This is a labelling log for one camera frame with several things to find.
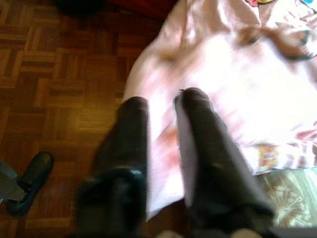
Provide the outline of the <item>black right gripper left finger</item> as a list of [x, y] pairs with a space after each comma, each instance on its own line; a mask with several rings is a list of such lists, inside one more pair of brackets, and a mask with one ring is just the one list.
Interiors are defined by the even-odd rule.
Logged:
[[76, 238], [140, 238], [146, 217], [148, 102], [132, 97], [117, 110], [90, 176], [76, 196]]

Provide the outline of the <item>bed with grey floral sheet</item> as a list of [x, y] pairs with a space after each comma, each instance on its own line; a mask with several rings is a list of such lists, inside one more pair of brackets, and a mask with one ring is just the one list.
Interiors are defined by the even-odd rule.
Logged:
[[276, 170], [257, 179], [275, 207], [275, 226], [317, 227], [317, 167]]

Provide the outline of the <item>pink cartoon print blanket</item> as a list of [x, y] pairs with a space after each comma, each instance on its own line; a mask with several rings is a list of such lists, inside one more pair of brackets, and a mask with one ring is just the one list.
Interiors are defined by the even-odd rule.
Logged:
[[134, 63], [149, 105], [147, 218], [184, 196], [173, 99], [197, 87], [253, 174], [317, 166], [317, 0], [179, 0]]

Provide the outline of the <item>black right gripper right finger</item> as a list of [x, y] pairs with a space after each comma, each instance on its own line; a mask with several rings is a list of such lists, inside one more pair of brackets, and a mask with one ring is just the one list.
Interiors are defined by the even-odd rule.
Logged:
[[227, 127], [198, 88], [174, 100], [185, 203], [197, 235], [240, 229], [268, 238], [273, 207]]

